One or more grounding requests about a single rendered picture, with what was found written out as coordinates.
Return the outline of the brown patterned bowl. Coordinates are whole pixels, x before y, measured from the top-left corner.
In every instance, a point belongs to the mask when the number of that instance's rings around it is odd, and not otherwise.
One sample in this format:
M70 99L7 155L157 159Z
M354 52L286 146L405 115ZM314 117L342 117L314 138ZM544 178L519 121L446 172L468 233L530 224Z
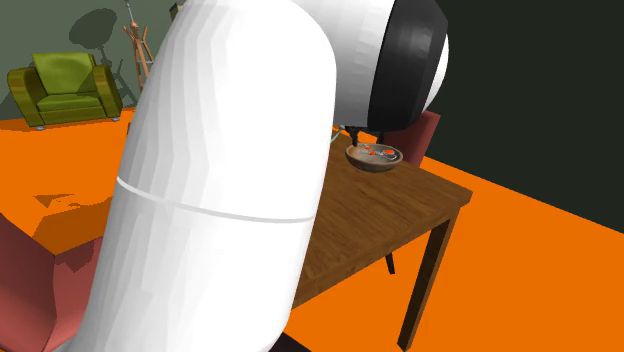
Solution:
M345 150L348 162L366 172L381 173L398 166L403 154L396 148L383 144L359 143Z

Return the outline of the red chair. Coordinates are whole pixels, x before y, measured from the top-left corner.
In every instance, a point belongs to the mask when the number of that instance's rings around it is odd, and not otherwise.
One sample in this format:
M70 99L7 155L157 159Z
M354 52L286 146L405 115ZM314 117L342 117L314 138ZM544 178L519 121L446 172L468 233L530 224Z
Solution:
M75 336L101 242L55 255L0 214L0 350L52 352Z
M415 123L400 131L380 133L378 144L392 146L403 154L403 160L419 167L439 123L440 115L424 111Z

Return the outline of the brown wooden table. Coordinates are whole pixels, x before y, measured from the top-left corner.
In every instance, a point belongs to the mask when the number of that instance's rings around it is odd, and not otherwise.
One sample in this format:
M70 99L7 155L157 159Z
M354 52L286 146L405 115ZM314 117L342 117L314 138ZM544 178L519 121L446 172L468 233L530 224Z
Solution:
M413 342L461 208L472 192L407 162L383 173L352 166L345 135L331 145L294 304L300 306L413 239L428 241L397 344Z

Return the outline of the wooden coat stand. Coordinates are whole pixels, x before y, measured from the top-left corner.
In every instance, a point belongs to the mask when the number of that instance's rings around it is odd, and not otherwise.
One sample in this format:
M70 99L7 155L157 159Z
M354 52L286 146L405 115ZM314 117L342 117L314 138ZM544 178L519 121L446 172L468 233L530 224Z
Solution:
M128 27L123 26L123 30L132 41L139 91L142 92L150 75L148 65L153 63L153 55L146 43L148 28L140 31L138 24L132 20Z

